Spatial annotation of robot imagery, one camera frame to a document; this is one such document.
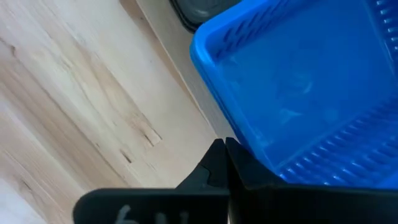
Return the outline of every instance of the light wood grain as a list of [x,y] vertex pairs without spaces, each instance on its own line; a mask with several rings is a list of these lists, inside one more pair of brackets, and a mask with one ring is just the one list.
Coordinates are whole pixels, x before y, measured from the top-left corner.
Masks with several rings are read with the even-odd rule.
[[231,126],[190,60],[189,46],[192,34],[181,25],[169,0],[137,0],[137,2],[216,134],[220,138],[235,137]]
[[216,137],[125,7],[0,1],[0,219],[70,223],[92,189],[174,187]]

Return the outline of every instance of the black plastic object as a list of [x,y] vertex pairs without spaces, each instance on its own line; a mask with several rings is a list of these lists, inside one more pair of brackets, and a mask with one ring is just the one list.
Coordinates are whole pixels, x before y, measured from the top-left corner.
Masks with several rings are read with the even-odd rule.
[[190,32],[241,0],[170,0],[181,23]]
[[398,191],[287,184],[228,138],[176,189],[103,189],[83,196],[81,223],[396,223]]

